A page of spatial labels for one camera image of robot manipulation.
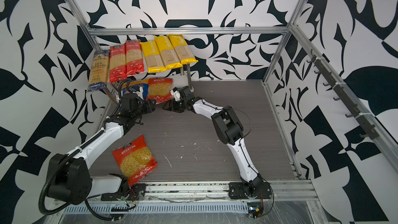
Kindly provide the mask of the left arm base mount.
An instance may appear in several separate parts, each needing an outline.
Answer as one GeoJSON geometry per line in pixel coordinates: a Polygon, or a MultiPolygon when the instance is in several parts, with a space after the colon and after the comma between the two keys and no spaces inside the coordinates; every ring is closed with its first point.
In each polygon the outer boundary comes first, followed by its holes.
{"type": "Polygon", "coordinates": [[[114,193],[107,193],[101,195],[102,201],[121,201],[122,198],[127,201],[135,201],[143,198],[146,194],[146,184],[134,184],[129,186],[128,179],[122,178],[119,189],[114,193]]]}

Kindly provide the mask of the blue gold spaghetti pack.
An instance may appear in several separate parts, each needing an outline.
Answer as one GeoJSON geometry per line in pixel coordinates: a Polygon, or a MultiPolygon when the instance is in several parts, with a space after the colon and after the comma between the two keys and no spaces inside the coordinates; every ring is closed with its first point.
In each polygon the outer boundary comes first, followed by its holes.
{"type": "Polygon", "coordinates": [[[88,91],[99,91],[107,86],[110,50],[95,51],[89,76],[88,91]]]}

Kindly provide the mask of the blue orecchiette pasta bag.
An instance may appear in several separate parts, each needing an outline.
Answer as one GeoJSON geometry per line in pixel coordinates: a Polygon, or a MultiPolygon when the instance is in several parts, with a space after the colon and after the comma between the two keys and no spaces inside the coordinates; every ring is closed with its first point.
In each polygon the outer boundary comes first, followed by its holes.
{"type": "Polygon", "coordinates": [[[149,79],[124,83],[122,86],[122,95],[126,93],[135,93],[142,100],[146,100],[148,95],[149,79]]]}

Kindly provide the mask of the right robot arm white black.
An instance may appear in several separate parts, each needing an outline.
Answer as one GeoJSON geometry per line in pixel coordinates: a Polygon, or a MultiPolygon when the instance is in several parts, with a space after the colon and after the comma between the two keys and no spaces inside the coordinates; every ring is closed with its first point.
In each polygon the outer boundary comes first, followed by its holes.
{"type": "Polygon", "coordinates": [[[171,90],[172,98],[163,106],[164,110],[182,113],[185,110],[210,119],[219,140],[230,149],[239,168],[241,190],[231,190],[229,197],[255,198],[261,193],[264,180],[254,166],[245,144],[244,127],[231,106],[221,107],[194,96],[188,86],[171,90]]]}

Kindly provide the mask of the yellow Pastatime spaghetti pack front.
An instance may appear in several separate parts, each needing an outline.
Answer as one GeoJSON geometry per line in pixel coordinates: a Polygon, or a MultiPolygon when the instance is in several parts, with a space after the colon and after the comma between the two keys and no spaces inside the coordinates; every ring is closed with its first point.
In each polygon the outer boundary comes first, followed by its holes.
{"type": "Polygon", "coordinates": [[[159,49],[154,40],[141,43],[148,73],[160,73],[166,71],[159,49]]]}

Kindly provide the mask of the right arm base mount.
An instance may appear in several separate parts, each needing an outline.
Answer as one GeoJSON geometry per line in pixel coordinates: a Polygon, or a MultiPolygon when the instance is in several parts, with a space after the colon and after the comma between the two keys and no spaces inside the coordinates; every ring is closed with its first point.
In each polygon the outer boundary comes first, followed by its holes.
{"type": "Polygon", "coordinates": [[[228,196],[232,200],[238,199],[270,199],[273,195],[271,186],[264,181],[250,182],[250,183],[228,183],[228,196]]]}

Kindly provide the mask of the yellow pastatime spaghetti pack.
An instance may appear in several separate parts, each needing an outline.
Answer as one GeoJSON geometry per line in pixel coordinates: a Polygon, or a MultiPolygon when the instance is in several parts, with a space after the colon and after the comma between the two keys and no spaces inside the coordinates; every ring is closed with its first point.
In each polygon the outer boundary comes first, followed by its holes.
{"type": "Polygon", "coordinates": [[[198,62],[182,35],[168,35],[168,38],[182,65],[198,62]]]}
{"type": "Polygon", "coordinates": [[[183,67],[170,39],[167,36],[158,36],[155,37],[154,40],[167,70],[183,67]]]}
{"type": "Polygon", "coordinates": [[[154,40],[141,43],[148,73],[160,73],[166,71],[159,49],[154,40]]]}

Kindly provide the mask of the red macaroni bag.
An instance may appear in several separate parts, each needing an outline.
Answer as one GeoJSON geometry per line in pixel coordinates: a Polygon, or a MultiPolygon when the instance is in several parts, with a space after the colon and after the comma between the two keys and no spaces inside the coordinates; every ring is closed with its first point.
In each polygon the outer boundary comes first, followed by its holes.
{"type": "Polygon", "coordinates": [[[167,102],[172,98],[172,86],[173,80],[171,78],[150,78],[147,100],[156,100],[157,104],[167,102]]]}
{"type": "Polygon", "coordinates": [[[112,154],[122,175],[127,177],[130,187],[151,173],[158,165],[143,135],[114,150],[112,154]]]}

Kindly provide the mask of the red spaghetti pack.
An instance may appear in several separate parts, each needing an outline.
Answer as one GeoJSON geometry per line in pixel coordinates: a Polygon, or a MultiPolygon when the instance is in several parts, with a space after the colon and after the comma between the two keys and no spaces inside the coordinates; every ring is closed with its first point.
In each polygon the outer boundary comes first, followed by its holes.
{"type": "Polygon", "coordinates": [[[143,73],[145,71],[145,66],[140,41],[127,40],[125,50],[127,77],[143,73]]]}
{"type": "Polygon", "coordinates": [[[125,45],[112,46],[110,48],[109,59],[109,81],[111,83],[116,83],[126,78],[125,45]]]}

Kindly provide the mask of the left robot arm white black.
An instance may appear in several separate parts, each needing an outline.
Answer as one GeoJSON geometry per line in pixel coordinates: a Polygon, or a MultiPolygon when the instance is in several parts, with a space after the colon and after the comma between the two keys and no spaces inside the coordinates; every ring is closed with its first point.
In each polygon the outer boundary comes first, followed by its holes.
{"type": "Polygon", "coordinates": [[[94,136],[65,155],[54,155],[39,195],[40,211],[53,213],[46,209],[45,198],[63,201],[65,206],[69,206],[79,205],[89,197],[117,192],[122,184],[120,176],[92,177],[89,170],[111,144],[141,123],[143,115],[153,113],[155,105],[154,99],[143,100],[135,93],[127,93],[94,136]]]}

